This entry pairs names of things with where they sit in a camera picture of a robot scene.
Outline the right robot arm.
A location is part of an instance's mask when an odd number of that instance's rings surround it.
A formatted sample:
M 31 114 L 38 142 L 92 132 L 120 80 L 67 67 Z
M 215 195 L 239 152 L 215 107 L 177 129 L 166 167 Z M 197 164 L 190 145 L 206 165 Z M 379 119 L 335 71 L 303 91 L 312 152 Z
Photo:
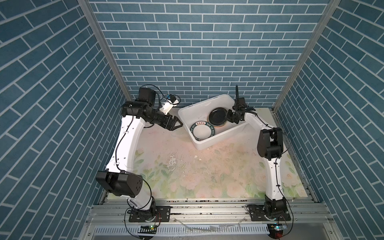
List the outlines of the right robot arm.
M 290 220 L 290 205 L 283 194 L 280 163 L 284 151 L 284 137 L 281 128 L 273 127 L 264 122 L 256 110 L 246 104 L 238 95 L 226 119 L 238 124 L 245 121 L 259 133 L 257 151 L 264 159 L 267 176 L 264 214 L 268 220 L 274 221 L 282 217 Z

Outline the black round plate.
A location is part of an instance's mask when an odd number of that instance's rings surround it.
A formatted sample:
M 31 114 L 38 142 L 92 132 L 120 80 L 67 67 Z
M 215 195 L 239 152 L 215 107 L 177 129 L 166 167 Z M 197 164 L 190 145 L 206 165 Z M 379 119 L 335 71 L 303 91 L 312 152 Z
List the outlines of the black round plate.
M 213 109 L 208 115 L 208 122 L 214 127 L 224 126 L 227 122 L 228 110 L 222 107 Z

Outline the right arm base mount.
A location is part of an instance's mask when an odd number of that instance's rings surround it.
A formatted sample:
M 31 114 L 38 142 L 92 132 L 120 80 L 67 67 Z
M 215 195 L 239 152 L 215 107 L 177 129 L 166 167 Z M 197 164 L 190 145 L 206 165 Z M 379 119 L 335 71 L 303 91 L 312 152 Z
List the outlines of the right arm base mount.
M 291 221 L 290 211 L 288 209 L 278 210 L 265 205 L 247 205 L 246 211 L 249 213 L 252 222 L 262 221 Z

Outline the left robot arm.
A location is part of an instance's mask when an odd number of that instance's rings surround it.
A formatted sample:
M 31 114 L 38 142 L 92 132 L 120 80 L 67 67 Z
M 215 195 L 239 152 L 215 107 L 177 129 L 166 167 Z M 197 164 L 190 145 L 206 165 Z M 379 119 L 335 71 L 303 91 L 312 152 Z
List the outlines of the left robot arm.
M 145 125 L 158 125 L 174 131 L 183 126 L 170 110 L 181 99 L 177 95 L 165 96 L 152 85 L 140 87 L 138 97 L 126 101 L 121 107 L 121 127 L 117 143 L 105 170 L 96 174 L 96 181 L 115 196 L 128 197 L 129 207 L 137 211 L 149 211 L 155 206 L 150 186 L 144 187 L 143 177 L 134 174 L 134 161 L 140 135 Z

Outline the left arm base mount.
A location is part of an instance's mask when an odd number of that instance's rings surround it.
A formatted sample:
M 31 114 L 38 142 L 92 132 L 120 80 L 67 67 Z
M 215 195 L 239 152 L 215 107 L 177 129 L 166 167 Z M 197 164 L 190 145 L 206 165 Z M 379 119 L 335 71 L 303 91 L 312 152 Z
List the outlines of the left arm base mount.
M 157 218 L 157 222 L 169 222 L 171 215 L 170 206 L 156 206 L 150 207 L 148 210 L 130 210 L 128 218 L 129 223 L 144 223 L 153 222 Z

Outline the green rim plate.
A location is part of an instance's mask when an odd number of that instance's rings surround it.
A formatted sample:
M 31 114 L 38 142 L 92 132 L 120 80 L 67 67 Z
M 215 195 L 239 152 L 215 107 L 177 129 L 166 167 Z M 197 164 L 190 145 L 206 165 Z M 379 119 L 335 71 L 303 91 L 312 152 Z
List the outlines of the green rim plate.
M 203 141 L 216 134 L 215 127 L 206 121 L 198 121 L 192 124 L 190 132 L 197 141 Z

